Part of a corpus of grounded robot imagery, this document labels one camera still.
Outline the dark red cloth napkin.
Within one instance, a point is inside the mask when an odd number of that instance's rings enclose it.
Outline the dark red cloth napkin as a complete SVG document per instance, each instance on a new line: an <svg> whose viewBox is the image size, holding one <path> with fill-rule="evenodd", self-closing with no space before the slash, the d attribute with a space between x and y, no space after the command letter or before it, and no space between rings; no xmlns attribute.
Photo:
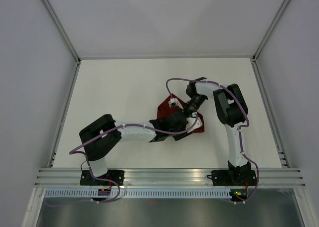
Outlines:
<svg viewBox="0 0 319 227"><path fill-rule="evenodd" d="M180 110L179 106L177 107L170 107L169 102L170 96L168 96L159 106L157 109L157 118L163 118L163 117L169 117L172 114L178 112ZM202 122L202 126L200 128L197 128L194 133L203 133L205 132L205 125L204 125L204 118L201 113L198 113L198 117L200 118Z"/></svg>

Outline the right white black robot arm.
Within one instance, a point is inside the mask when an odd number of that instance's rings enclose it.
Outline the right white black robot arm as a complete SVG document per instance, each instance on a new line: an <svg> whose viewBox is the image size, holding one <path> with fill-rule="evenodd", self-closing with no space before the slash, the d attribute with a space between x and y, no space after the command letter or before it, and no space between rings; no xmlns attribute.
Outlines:
<svg viewBox="0 0 319 227"><path fill-rule="evenodd" d="M175 140L194 133L203 126L203 121L196 121L197 111L207 99L213 99L219 121L224 125L228 146L229 160L227 170L212 170L207 176L214 186L246 186L256 185L255 172L245 155L243 128L249 126L248 108L237 84L223 86L202 77L191 80L186 88L190 101L182 106L181 113L185 116L181 130L186 133L175 137Z"/></svg>

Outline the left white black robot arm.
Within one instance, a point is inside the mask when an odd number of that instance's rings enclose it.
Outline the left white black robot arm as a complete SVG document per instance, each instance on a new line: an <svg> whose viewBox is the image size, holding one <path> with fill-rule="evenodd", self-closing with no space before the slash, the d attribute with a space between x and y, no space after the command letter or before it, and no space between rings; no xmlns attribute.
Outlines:
<svg viewBox="0 0 319 227"><path fill-rule="evenodd" d="M152 119L143 123L127 123L105 114L79 132L91 171L97 185L108 182L106 155L120 142L162 142L168 137L179 140L202 126L197 113L190 116L177 112L169 117Z"/></svg>

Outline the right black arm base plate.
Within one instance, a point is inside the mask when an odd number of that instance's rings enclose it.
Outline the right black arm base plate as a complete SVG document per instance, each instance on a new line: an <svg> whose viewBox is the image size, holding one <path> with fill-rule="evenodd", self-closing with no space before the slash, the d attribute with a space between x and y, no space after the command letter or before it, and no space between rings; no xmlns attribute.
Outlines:
<svg viewBox="0 0 319 227"><path fill-rule="evenodd" d="M250 171L244 175L229 174L227 170L213 170L207 175L213 183L213 186L255 186L257 184L257 176L255 171Z"/></svg>

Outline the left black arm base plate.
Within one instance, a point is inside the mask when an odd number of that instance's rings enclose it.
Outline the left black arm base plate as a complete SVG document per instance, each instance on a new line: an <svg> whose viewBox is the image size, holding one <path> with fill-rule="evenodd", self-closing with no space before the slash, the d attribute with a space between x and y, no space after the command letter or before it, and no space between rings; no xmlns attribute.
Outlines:
<svg viewBox="0 0 319 227"><path fill-rule="evenodd" d="M98 177L97 180L92 177L89 170L83 170L80 178L80 186L109 186L114 185L109 181L105 181L105 179L112 180L117 183L119 186L123 185L124 181L124 171L123 170L109 170L106 175Z"/></svg>

